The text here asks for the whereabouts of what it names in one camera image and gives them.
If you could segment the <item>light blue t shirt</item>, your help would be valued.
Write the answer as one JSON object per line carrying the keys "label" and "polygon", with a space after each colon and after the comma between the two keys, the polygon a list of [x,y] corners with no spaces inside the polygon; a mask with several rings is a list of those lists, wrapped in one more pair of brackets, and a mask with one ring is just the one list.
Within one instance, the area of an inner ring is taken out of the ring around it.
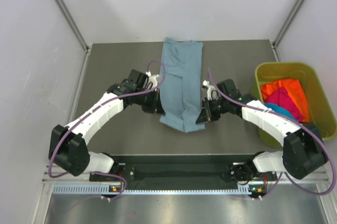
{"label": "light blue t shirt", "polygon": [[163,43],[160,99],[165,114],[160,122],[184,133],[205,129],[196,123],[201,113],[202,50],[203,43],[193,40],[166,38]]}

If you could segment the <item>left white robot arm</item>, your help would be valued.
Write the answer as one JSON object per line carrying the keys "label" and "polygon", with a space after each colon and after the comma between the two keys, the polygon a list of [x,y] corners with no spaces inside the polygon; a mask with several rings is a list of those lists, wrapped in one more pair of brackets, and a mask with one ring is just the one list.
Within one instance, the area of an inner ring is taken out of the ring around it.
{"label": "left white robot arm", "polygon": [[127,79],[108,88],[97,103],[73,122],[57,125],[51,133],[48,158],[67,174],[79,176],[84,172],[102,174],[108,180],[119,175],[119,165],[106,153],[88,150],[93,136],[114,116],[133,104],[149,114],[164,115],[160,100],[160,85],[165,74],[132,70]]}

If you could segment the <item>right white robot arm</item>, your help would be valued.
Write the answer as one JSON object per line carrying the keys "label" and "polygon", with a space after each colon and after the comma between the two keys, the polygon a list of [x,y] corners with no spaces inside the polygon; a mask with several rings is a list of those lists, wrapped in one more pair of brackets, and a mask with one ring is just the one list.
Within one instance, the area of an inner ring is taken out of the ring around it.
{"label": "right white robot arm", "polygon": [[277,115],[253,95],[242,95],[231,79],[216,86],[205,80],[202,89],[207,97],[202,100],[197,124],[217,121],[222,114],[231,113],[256,125],[282,146],[281,151],[261,151],[247,161],[245,171],[249,178],[257,180],[265,172],[274,171],[303,179],[327,163],[316,125],[303,125],[287,116]]}

